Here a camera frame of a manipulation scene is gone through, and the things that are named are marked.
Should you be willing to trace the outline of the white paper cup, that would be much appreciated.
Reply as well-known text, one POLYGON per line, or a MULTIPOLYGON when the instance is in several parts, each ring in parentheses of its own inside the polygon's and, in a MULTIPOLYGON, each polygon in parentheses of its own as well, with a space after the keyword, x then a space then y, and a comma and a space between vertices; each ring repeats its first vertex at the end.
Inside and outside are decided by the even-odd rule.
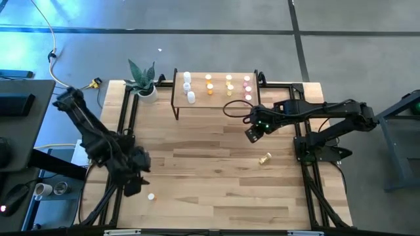
POLYGON ((33 196, 36 201, 40 201, 43 197, 49 196, 53 192, 53 187, 49 184, 38 183, 35 185, 33 196))

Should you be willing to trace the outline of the silver aluminium extrusion piece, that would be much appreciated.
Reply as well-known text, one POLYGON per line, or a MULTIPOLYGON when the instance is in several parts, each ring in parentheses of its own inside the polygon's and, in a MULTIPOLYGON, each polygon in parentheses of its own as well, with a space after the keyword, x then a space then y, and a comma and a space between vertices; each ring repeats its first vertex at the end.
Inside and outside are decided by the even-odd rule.
POLYGON ((137 236, 142 235, 140 229, 109 229, 105 230, 103 236, 137 236))
POLYGON ((325 234, 322 231, 293 230, 293 231, 288 231, 287 236, 325 236, 325 234))

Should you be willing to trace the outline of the shiny metal can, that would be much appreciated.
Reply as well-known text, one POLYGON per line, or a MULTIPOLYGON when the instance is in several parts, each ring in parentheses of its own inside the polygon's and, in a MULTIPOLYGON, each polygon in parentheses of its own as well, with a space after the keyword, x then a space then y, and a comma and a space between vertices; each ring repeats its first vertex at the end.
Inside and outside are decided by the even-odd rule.
POLYGON ((71 190, 71 187, 67 182, 58 182, 53 187, 53 192, 55 195, 64 195, 71 190))

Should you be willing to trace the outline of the dark blue metal cart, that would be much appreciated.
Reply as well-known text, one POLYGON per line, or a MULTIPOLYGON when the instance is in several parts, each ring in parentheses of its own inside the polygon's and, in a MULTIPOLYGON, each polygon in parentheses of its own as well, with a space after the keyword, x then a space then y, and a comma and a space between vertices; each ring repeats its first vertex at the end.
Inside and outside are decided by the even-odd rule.
POLYGON ((385 184, 384 191, 420 187, 420 170, 414 171, 411 165, 420 163, 420 89, 375 116, 397 175, 395 181, 385 184))

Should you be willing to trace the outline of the white flat box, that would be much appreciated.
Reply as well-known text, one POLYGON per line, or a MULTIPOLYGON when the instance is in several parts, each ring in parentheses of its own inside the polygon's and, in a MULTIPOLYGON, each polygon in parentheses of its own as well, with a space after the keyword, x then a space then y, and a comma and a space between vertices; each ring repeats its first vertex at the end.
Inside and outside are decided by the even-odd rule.
POLYGON ((90 160, 85 151, 85 148, 81 146, 82 140, 78 139, 72 155, 71 163, 81 167, 87 167, 90 165, 90 160))

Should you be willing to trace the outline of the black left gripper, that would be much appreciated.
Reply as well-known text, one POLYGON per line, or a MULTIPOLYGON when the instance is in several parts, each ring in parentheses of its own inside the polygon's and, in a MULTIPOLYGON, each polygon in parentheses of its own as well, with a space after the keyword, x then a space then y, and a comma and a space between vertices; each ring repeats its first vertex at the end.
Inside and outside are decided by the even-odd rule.
POLYGON ((150 184, 141 174, 141 172, 151 172, 150 154, 143 147, 134 147, 130 158, 131 175, 124 187, 124 196, 126 197, 140 193, 142 186, 150 184))

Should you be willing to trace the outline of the black box device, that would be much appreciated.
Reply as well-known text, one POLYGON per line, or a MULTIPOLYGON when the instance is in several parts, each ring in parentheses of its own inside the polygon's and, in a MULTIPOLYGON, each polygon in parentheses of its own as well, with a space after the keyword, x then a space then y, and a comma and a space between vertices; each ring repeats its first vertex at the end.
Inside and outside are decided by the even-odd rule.
POLYGON ((0 117, 25 117, 34 101, 31 93, 0 93, 0 117))

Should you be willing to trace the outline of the black flat bar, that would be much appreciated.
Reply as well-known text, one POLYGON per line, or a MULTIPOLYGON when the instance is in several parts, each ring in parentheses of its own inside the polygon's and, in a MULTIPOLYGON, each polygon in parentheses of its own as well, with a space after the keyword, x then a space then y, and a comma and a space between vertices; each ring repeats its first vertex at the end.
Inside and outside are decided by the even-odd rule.
POLYGON ((0 77, 31 79, 33 76, 34 73, 32 71, 0 69, 0 77))

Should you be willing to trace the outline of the black desk beam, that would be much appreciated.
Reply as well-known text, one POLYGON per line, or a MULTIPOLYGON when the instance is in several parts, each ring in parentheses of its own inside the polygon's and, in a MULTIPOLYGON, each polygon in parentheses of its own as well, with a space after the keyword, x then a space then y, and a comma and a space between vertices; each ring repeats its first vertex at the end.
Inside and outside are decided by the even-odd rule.
POLYGON ((28 161, 28 167, 40 168, 56 174, 61 174, 76 180, 84 180, 87 169, 73 163, 63 161, 48 153, 33 149, 28 161))

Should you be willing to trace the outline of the wooden shelf black metal frame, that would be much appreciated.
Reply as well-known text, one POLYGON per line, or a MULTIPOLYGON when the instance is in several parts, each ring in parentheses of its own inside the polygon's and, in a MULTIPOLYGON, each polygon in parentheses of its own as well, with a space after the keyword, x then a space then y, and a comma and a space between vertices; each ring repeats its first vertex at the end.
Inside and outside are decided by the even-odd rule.
POLYGON ((261 95, 259 88, 259 72, 255 70, 253 73, 217 73, 217 72, 190 72, 191 74, 191 91, 194 92, 196 102, 189 104, 187 101, 187 94, 183 91, 185 71, 178 71, 174 69, 173 74, 173 88, 171 95, 171 107, 176 119, 179 118, 179 110, 181 108, 215 108, 221 109, 224 105, 229 108, 247 108, 256 106, 261 103, 261 95), (207 93, 207 84, 205 76, 210 74, 212 76, 211 84, 213 85, 212 95, 207 93), (232 95, 228 96, 226 86, 226 76, 232 76, 232 85, 234 90, 232 95), (243 86, 243 78, 250 76, 249 85, 252 88, 252 100, 249 106, 245 106, 245 87, 243 86))

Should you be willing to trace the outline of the black computer mouse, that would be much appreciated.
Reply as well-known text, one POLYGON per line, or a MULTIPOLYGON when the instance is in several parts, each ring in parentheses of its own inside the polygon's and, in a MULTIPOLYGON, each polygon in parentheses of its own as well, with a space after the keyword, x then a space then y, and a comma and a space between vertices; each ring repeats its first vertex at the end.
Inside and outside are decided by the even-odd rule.
POLYGON ((0 201, 0 216, 12 216, 19 209, 28 193, 29 187, 27 184, 15 185, 0 201))

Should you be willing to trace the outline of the dark grey desk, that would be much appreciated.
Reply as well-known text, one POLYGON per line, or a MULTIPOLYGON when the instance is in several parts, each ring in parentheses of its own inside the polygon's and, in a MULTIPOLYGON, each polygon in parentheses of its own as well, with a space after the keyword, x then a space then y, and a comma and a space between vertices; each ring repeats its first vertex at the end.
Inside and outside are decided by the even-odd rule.
POLYGON ((0 168, 0 205, 7 193, 18 184, 27 184, 28 192, 17 211, 11 216, 0 214, 0 234, 21 231, 32 194, 39 176, 37 167, 28 165, 56 83, 53 80, 0 81, 1 93, 32 94, 35 96, 25 117, 0 117, 0 137, 11 146, 11 160, 0 168))

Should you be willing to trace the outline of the snake plant in white pot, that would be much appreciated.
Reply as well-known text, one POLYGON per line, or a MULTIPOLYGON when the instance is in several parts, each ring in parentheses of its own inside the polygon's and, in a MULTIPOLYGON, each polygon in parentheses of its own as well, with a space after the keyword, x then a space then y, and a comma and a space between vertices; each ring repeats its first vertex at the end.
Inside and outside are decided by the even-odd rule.
POLYGON ((129 92, 138 95, 144 103, 154 103, 158 98, 154 82, 155 62, 152 62, 152 65, 143 71, 132 60, 128 59, 128 63, 133 79, 125 80, 125 86, 129 88, 129 92))

